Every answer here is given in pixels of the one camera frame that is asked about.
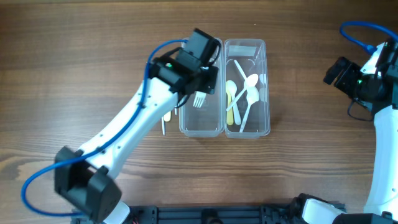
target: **wooden table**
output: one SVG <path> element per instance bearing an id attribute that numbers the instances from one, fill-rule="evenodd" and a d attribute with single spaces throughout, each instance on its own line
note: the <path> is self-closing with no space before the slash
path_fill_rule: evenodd
<path id="1" fill-rule="evenodd" d="M 257 140 L 185 137 L 158 123 L 117 182 L 130 205 L 289 202 L 300 192 L 361 212 L 371 186 L 372 123 L 322 82 L 339 56 L 368 56 L 338 33 L 343 21 L 398 30 L 395 1 L 150 1 L 0 6 L 0 223 L 68 223 L 20 201 L 22 183 L 100 131 L 137 90 L 148 54 L 198 27 L 222 40 L 267 44 L 271 133 Z M 373 30 L 349 29 L 378 44 Z M 359 116 L 366 112 L 358 110 Z M 70 211 L 53 174 L 29 189 L 40 208 Z"/>

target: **clear plastic container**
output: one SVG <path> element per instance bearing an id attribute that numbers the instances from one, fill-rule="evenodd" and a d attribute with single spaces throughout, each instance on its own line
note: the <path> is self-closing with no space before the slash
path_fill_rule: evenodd
<path id="1" fill-rule="evenodd" d="M 180 108 L 180 131 L 188 137 L 216 137 L 224 131 L 224 97 L 225 79 L 223 73 L 223 49 L 214 63 L 218 67 L 215 93 L 206 95 L 201 108 L 193 107 L 195 94 L 192 94 L 187 103 Z"/>
<path id="2" fill-rule="evenodd" d="M 267 78 L 267 60 L 266 60 L 266 44 L 263 40 L 257 39 L 229 39 L 224 43 L 224 72 L 225 80 L 235 82 L 238 90 L 236 95 L 243 89 L 244 78 L 240 74 L 234 60 L 237 60 L 246 76 L 252 74 L 259 75 L 259 81 L 256 88 L 259 90 L 260 100 L 254 103 L 248 115 L 247 123 L 240 133 L 240 125 L 225 124 L 225 132 L 229 138 L 259 138 L 269 134 L 270 116 L 269 116 L 269 99 L 268 99 L 268 78 Z M 243 119 L 248 101 L 246 93 L 237 102 L 239 114 Z M 226 108 L 227 95 L 224 94 L 224 108 Z"/>

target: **white plastic fork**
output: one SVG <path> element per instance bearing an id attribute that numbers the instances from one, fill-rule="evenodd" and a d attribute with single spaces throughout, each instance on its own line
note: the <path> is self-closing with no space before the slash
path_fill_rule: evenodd
<path id="1" fill-rule="evenodd" d="M 193 107 L 201 108 L 201 106 L 205 102 L 205 99 L 206 99 L 206 93 L 197 91 L 195 95 L 195 100 L 193 101 Z"/>

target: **blue cable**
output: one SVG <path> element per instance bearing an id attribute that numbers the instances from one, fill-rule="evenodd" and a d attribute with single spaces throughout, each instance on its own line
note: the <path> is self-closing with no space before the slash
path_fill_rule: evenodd
<path id="1" fill-rule="evenodd" d="M 99 147 L 97 150 L 90 152 L 84 156 L 80 156 L 74 159 L 69 159 L 69 160 L 65 160 L 62 162 L 58 162 L 56 164 L 52 164 L 51 166 L 45 167 L 39 171 L 37 171 L 35 174 L 33 174 L 32 176 L 30 176 L 24 183 L 24 185 L 22 186 L 21 189 L 21 199 L 22 202 L 24 203 L 24 205 L 31 211 L 38 213 L 40 215 L 46 215 L 46 216 L 50 216 L 50 217 L 69 217 L 69 216 L 79 216 L 79 215 L 83 215 L 81 212 L 71 212 L 71 213 L 53 213 L 53 212 L 46 212 L 43 210 L 40 210 L 38 208 L 33 207 L 33 205 L 30 204 L 30 202 L 27 200 L 26 197 L 26 193 L 27 193 L 27 188 L 29 186 L 30 183 L 32 183 L 32 181 L 38 177 L 40 177 L 41 175 L 43 175 L 44 173 L 50 171 L 50 170 L 54 170 L 56 168 L 60 168 L 63 166 L 67 166 L 67 165 L 71 165 L 74 164 L 76 162 L 81 162 L 84 161 L 85 159 L 94 156 L 98 153 L 100 153 L 101 151 L 103 151 L 104 149 L 106 149 L 108 146 L 112 145 L 112 143 L 114 143 L 120 136 L 122 136 L 122 134 L 130 127 L 130 125 L 134 122 L 134 120 L 137 118 L 140 110 L 142 109 L 142 106 L 144 105 L 145 102 L 145 96 L 146 96 L 146 91 L 147 91 L 147 80 L 149 77 L 149 67 L 150 67 L 150 61 L 152 60 L 152 57 L 156 54 L 157 51 L 159 51 L 162 47 L 165 47 L 166 45 L 172 44 L 172 43 L 176 43 L 176 42 L 188 42 L 188 40 L 170 40 L 167 41 L 163 44 L 161 44 L 160 46 L 158 46 L 149 56 L 147 64 L 145 66 L 145 72 L 144 72 L 144 83 L 142 84 L 142 95 L 141 95 L 141 100 L 138 104 L 137 110 L 134 112 L 133 116 L 131 117 L 131 119 L 126 123 L 126 125 L 124 125 L 124 127 L 115 135 L 113 136 L 109 141 L 107 141 L 105 144 L 103 144 L 101 147 Z"/>
<path id="2" fill-rule="evenodd" d="M 372 46 L 370 44 L 364 44 L 364 43 L 360 42 L 359 40 L 356 40 L 356 39 L 350 37 L 343 30 L 345 27 L 348 27 L 348 26 L 361 26 L 361 27 L 368 27 L 368 28 L 376 29 L 378 31 L 381 31 L 381 32 L 389 35 L 396 42 L 398 42 L 398 35 L 396 33 L 394 33 L 393 31 L 391 31 L 391 30 L 389 30 L 389 29 L 387 29 L 387 28 L 385 28 L 383 26 L 380 26 L 380 25 L 377 25 L 377 24 L 374 24 L 374 23 L 371 23 L 371 22 L 361 22 L 361 21 L 351 21 L 351 22 L 342 23 L 342 25 L 340 26 L 340 34 L 342 34 L 343 37 L 347 38 L 349 41 L 352 41 L 355 44 L 358 44 L 359 46 L 361 46 L 366 51 L 366 53 L 368 53 L 368 54 L 373 54 L 377 50 L 377 47 Z"/>

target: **black cable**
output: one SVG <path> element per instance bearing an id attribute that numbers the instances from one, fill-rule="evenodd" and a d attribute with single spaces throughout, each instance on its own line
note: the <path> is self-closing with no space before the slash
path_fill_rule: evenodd
<path id="1" fill-rule="evenodd" d="M 351 115 L 350 111 L 351 111 L 351 108 L 353 107 L 354 103 L 355 103 L 355 101 L 353 100 L 348 106 L 347 114 L 348 114 L 348 116 L 350 116 L 350 118 L 354 118 L 358 121 L 373 121 L 373 118 L 372 119 L 363 119 L 363 118 L 356 118 L 353 115 Z"/>
<path id="2" fill-rule="evenodd" d="M 220 56 L 221 44 L 220 44 L 220 42 L 219 42 L 218 40 L 217 40 L 217 43 L 218 43 L 218 52 L 217 52 L 217 56 L 216 56 L 216 58 L 214 58 L 214 61 L 212 61 L 212 62 L 210 62 L 210 63 L 208 64 L 207 67 L 211 67 L 211 66 L 217 61 L 218 57 Z"/>
<path id="3" fill-rule="evenodd" d="M 179 109 L 179 108 L 182 107 L 185 103 L 187 103 L 190 96 L 191 96 L 191 95 L 187 95 L 187 96 L 185 97 L 185 99 L 182 101 L 182 103 L 179 103 L 179 104 L 175 107 L 175 109 Z"/>

